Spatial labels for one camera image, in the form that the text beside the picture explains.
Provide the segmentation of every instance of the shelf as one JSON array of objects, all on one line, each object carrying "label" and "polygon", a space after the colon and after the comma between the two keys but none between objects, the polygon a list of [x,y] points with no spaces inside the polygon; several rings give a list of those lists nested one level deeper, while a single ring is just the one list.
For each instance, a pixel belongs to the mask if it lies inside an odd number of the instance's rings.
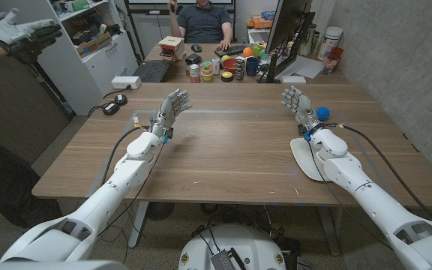
[{"label": "shelf", "polygon": [[59,14],[58,15],[59,21],[64,22],[65,20],[68,20],[70,18],[78,16],[78,15],[80,15],[80,14],[86,12],[86,11],[89,11],[90,9],[92,9],[94,7],[97,7],[98,5],[101,5],[101,4],[107,3],[107,2],[108,2],[108,0],[102,0],[102,1],[99,1],[99,2],[96,2],[96,3],[92,2],[92,3],[89,4],[88,8],[85,8],[83,10],[80,10],[80,11],[77,11],[77,12],[67,12],[67,13]]}]

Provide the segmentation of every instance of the orange ball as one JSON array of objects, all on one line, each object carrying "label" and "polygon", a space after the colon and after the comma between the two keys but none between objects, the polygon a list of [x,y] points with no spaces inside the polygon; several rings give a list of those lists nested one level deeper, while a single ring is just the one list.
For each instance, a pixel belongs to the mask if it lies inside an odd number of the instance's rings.
[{"label": "orange ball", "polygon": [[250,57],[252,55],[253,55],[253,49],[251,49],[250,47],[243,50],[244,57]]}]

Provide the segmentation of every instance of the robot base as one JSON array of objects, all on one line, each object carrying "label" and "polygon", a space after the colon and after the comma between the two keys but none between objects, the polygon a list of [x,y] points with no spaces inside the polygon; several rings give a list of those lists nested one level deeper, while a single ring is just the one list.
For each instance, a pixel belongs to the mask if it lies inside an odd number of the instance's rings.
[{"label": "robot base", "polygon": [[[221,251],[229,251],[231,248],[234,248],[247,270],[286,269],[280,248],[266,234],[241,224],[212,226],[211,231],[213,232],[214,240],[207,229],[201,232],[201,236],[196,235],[184,246],[179,257],[179,270],[215,269],[211,262],[212,255],[209,248],[211,248],[213,254],[218,254],[216,245]],[[235,269],[240,269],[234,257],[230,258],[230,260]]]},{"label": "robot base", "polygon": [[315,149],[313,146],[310,146],[305,139],[297,138],[291,140],[291,151],[298,163],[299,167],[306,174],[307,177],[316,180],[323,181],[320,173],[318,172],[316,166],[314,166],[313,157],[311,156],[310,147],[313,149],[314,160],[316,164],[318,164],[319,171],[326,181],[331,181],[324,173],[323,166],[324,164],[317,157],[318,149]]}]

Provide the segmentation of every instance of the dark shirt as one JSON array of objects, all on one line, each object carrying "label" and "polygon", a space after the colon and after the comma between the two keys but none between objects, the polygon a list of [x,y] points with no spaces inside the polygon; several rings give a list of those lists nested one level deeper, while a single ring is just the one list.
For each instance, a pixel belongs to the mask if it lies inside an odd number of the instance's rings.
[{"label": "dark shirt", "polygon": [[224,39],[223,23],[231,23],[230,15],[224,7],[213,5],[184,7],[178,15],[178,25],[186,29],[184,42],[190,44],[219,44]]}]

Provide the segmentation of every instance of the blue ball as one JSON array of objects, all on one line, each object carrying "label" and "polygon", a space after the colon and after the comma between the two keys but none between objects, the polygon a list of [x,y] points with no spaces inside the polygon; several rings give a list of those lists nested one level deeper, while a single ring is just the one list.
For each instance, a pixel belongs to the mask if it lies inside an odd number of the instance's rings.
[{"label": "blue ball", "polygon": [[316,111],[316,114],[318,115],[318,119],[320,121],[325,121],[329,118],[329,109],[326,107],[319,107]]}]

